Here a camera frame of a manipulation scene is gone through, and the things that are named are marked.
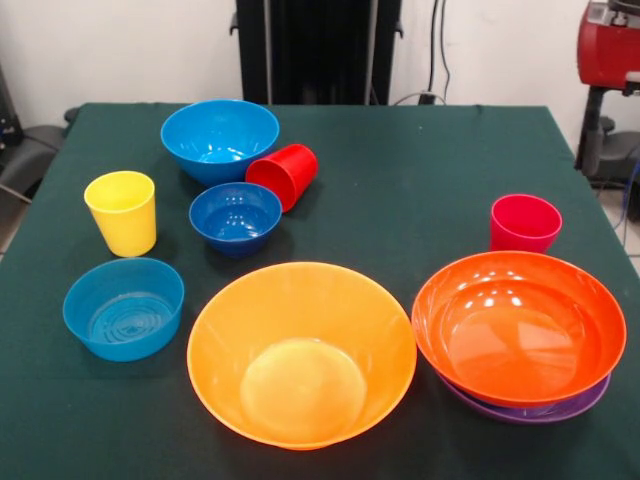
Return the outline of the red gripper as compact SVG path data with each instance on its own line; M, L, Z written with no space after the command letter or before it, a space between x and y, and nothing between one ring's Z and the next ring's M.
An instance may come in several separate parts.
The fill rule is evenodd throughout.
M604 139L600 114L607 89L624 90L639 72L639 29L594 23L583 16L577 42L580 80L590 86L576 154L576 170L597 170Z

